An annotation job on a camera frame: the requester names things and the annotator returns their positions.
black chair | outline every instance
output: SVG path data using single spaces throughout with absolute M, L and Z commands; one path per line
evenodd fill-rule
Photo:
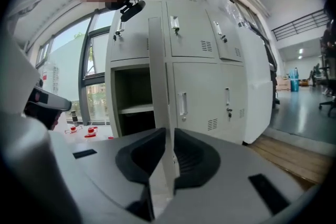
M 334 97 L 335 93 L 336 93 L 336 79 L 329 79 L 328 72 L 327 72 L 327 70 L 329 68 L 330 67 L 321 67 L 320 69 L 324 71 L 324 74 L 325 74 L 325 77 L 326 77 L 326 86 L 328 87 L 328 89 L 331 89 L 332 96 Z M 320 110 L 322 109 L 323 105 L 329 105 L 330 106 L 330 109 L 328 111 L 328 117 L 330 117 L 331 111 L 334 108 L 336 108 L 336 98 L 333 98 L 333 100 L 329 101 L 329 102 L 320 103 L 320 105 L 319 105 Z

locker shelf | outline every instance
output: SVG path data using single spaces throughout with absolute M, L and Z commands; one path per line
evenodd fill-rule
M 131 114 L 131 113 L 139 113 L 139 112 L 147 112 L 153 111 L 153 104 L 139 104 L 129 106 L 127 108 L 123 108 L 119 110 L 119 114 Z

gray floor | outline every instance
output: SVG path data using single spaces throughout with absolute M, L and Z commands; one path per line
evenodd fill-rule
M 299 92 L 280 91 L 280 105 L 273 109 L 269 127 L 293 135 L 336 145 L 336 109 L 327 116 L 329 106 L 319 110 L 319 103 L 331 101 L 321 88 L 300 87 Z

railing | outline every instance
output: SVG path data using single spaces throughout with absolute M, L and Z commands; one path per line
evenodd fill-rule
M 299 19 L 291 21 L 285 25 L 273 29 L 273 33 L 277 41 L 287 37 L 291 37 L 314 28 L 324 26 L 329 21 L 323 10 L 318 10 Z

wooden floor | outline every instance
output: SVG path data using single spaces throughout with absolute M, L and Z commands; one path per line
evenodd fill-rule
M 333 159 L 261 135 L 248 145 L 265 159 L 289 172 L 303 186 L 322 183 Z

